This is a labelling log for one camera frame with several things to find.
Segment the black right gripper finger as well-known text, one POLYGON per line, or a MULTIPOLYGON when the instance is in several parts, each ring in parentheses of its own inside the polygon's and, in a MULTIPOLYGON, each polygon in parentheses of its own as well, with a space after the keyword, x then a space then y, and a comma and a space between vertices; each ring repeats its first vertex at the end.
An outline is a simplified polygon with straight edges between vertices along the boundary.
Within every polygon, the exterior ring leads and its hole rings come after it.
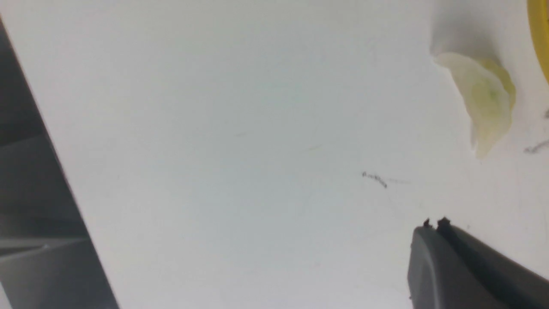
POLYGON ((407 272, 414 309, 546 309, 549 282, 442 218, 416 227, 407 272))

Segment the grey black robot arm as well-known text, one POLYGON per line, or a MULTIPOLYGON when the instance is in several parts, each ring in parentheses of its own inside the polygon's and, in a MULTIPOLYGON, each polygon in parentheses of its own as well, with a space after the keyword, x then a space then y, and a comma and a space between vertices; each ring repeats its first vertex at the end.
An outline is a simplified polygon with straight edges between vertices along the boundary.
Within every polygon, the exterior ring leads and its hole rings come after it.
MULTIPOLYGON (((12 43, 1 26, 1 294, 14 309, 117 309, 12 43)), ((546 309, 548 280, 447 218, 413 230, 414 309, 546 309)))

